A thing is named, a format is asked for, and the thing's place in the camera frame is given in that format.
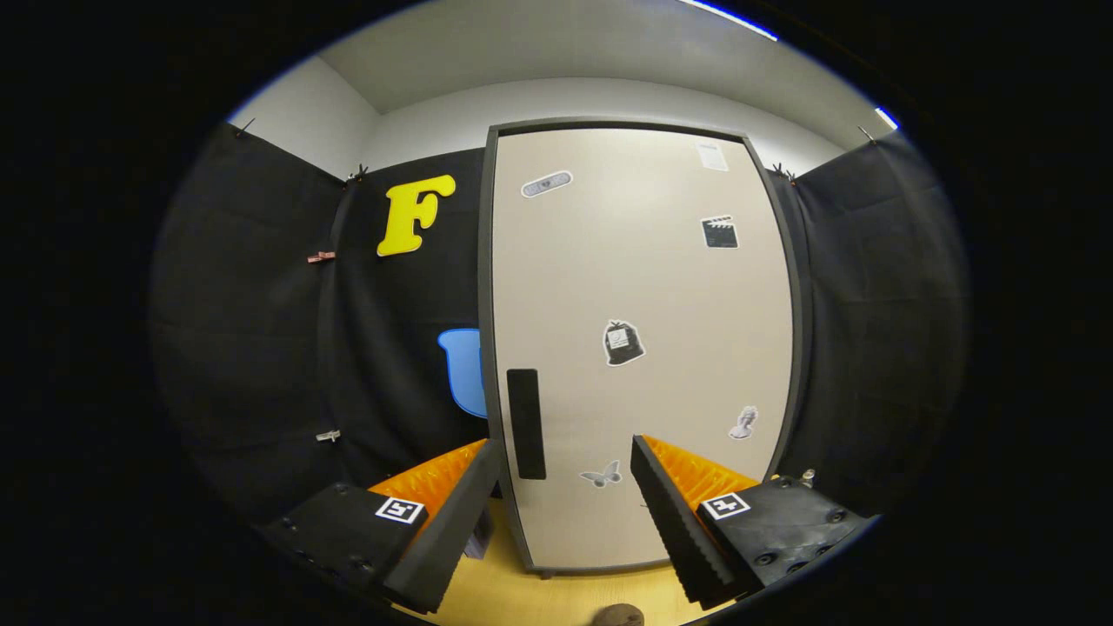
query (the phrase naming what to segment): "black curtain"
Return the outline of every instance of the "black curtain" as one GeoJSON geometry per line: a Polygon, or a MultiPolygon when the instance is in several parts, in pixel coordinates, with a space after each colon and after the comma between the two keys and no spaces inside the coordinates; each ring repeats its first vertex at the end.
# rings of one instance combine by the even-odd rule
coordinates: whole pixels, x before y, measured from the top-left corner
{"type": "Polygon", "coordinates": [[[167,212],[149,326],[160,393],[188,452],[262,522],[345,477],[317,373],[319,267],[343,182],[230,125],[167,212]]]}
{"type": "Polygon", "coordinates": [[[802,217],[814,307],[807,392],[778,470],[815,469],[836,501],[889,511],[963,381],[969,288],[954,209],[899,133],[777,184],[802,217]]]}
{"type": "Polygon", "coordinates": [[[348,467],[372,483],[487,437],[486,420],[452,399],[437,336],[479,327],[476,246],[483,149],[403,163],[352,182],[333,228],[336,260],[325,332],[332,354],[329,401],[348,467]],[[449,175],[455,190],[437,197],[421,246],[378,256],[395,185],[449,175]]]}

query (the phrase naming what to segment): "beige door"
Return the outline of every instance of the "beige door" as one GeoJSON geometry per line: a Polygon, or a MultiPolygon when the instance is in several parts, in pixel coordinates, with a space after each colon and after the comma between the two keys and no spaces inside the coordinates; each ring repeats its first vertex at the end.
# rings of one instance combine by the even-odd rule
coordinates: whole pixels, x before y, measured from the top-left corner
{"type": "Polygon", "coordinates": [[[757,166],[741,143],[630,128],[511,135],[496,155],[496,419],[529,556],[555,570],[664,560],[631,437],[760,480],[781,431],[792,312],[757,166]],[[508,370],[536,371],[544,479],[520,476],[508,370]]]}

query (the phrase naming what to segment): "wooden floor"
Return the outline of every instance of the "wooden floor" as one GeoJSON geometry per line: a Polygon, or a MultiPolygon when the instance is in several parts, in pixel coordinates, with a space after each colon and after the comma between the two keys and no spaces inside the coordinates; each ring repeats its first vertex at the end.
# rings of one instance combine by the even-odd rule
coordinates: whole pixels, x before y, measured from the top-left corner
{"type": "Polygon", "coordinates": [[[646,614],[646,626],[677,626],[730,606],[701,610],[689,604],[671,565],[542,580],[522,566],[503,501],[492,498],[490,503],[494,536],[486,554],[482,559],[461,557],[440,610],[417,617],[442,626],[589,626],[600,608],[627,603],[646,614]]]}

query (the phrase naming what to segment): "black foam pad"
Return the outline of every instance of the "black foam pad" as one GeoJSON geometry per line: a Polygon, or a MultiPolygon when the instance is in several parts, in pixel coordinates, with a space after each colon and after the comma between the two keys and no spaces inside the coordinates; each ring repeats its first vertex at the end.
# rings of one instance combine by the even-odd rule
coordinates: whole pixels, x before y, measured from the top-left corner
{"type": "Polygon", "coordinates": [[[429,528],[383,581],[387,598],[417,613],[436,613],[499,478],[500,458],[498,442],[480,448],[429,528]]]}
{"type": "Polygon", "coordinates": [[[740,563],[719,549],[641,436],[633,438],[630,472],[638,482],[688,601],[710,608],[761,589],[747,568],[739,567],[740,563]]]}

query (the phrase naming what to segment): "door frame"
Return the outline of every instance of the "door frame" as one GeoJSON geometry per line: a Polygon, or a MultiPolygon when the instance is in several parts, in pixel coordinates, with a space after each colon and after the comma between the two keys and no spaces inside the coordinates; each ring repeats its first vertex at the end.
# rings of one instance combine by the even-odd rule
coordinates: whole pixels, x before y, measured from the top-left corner
{"type": "MultiPolygon", "coordinates": [[[[788,438],[792,432],[792,424],[801,407],[801,390],[804,381],[801,371],[804,366],[807,346],[805,345],[804,320],[811,319],[810,299],[805,299],[800,291],[800,272],[798,263],[802,263],[804,256],[795,250],[792,238],[789,233],[788,222],[785,217],[784,208],[777,198],[777,190],[774,188],[766,172],[754,150],[754,145],[749,137],[742,133],[718,128],[713,126],[691,126],[681,124],[668,124],[653,121],[636,117],[551,117],[524,121],[512,121],[491,126],[487,130],[486,149],[483,154],[483,178],[480,187],[480,224],[479,224],[479,316],[480,316],[480,355],[483,372],[483,394],[486,401],[487,428],[492,440],[496,440],[502,448],[504,462],[501,463],[499,472],[499,485],[503,501],[506,505],[506,520],[510,522],[510,531],[514,537],[514,542],[522,556],[522,560],[528,570],[542,571],[533,565],[529,546],[525,542],[525,534],[522,530],[522,520],[518,515],[518,503],[514,499],[514,487],[510,476],[510,452],[506,449],[502,429],[502,399],[499,395],[499,370],[495,362],[494,344],[494,300],[492,291],[493,263],[493,218],[494,218],[494,167],[498,159],[499,139],[512,135],[524,135],[529,133],[542,133],[546,130],[571,130],[579,128],[630,128],[640,130],[664,130],[680,133],[697,137],[711,137],[735,141],[746,146],[754,165],[761,177],[766,195],[772,205],[772,212],[777,219],[777,228],[780,232],[781,245],[785,251],[785,262],[788,267],[788,283],[792,307],[792,366],[789,374],[788,398],[785,403],[785,417],[780,427],[780,436],[777,446],[774,448],[772,459],[769,468],[762,477],[762,481],[768,480],[775,473],[780,459],[784,457],[788,438]]],[[[561,569],[561,571],[588,571],[588,570],[611,570],[613,568],[574,568],[561,569]]]]}

